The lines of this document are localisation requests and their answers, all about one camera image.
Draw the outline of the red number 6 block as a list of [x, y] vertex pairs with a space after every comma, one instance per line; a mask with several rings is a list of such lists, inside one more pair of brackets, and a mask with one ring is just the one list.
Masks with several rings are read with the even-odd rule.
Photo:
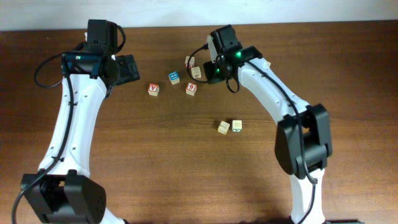
[[186, 94], [194, 96], [195, 93], [197, 92], [197, 85], [194, 83], [188, 83], [185, 91]]

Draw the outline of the blue letter H block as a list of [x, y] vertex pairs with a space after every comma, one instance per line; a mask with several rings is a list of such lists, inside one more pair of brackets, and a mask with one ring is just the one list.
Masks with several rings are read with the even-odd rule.
[[172, 85], [180, 82], [180, 76], [177, 71], [169, 73], [168, 77]]

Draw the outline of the yellow wooden block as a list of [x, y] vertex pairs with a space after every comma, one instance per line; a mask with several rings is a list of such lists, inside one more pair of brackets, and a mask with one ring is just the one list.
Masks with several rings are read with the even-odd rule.
[[221, 121], [217, 131], [221, 134], [227, 134], [229, 127], [230, 127], [229, 123], [227, 123], [226, 121]]

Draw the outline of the green wooden block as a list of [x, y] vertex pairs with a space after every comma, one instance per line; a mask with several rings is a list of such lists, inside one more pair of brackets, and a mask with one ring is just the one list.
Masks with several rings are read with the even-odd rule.
[[240, 133], [243, 130], [243, 123], [241, 120], [232, 120], [232, 132]]

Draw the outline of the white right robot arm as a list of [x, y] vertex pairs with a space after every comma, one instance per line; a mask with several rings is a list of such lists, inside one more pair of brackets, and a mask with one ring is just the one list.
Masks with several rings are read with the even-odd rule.
[[289, 175], [293, 223], [325, 223], [322, 179], [332, 155], [326, 108], [312, 106], [292, 92], [254, 46], [243, 47], [231, 25], [206, 38], [211, 60], [204, 63], [209, 84], [235, 80], [261, 103], [277, 125], [275, 156]]

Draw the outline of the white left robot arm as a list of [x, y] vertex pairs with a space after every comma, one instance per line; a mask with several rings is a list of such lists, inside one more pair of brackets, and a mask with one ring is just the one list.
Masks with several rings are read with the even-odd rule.
[[140, 78], [133, 55], [120, 55], [123, 28], [90, 19], [85, 41], [58, 54], [62, 101], [52, 140], [38, 171], [24, 174], [21, 192], [42, 223], [126, 223], [107, 208], [105, 189], [90, 179], [90, 149], [103, 100], [114, 87]]

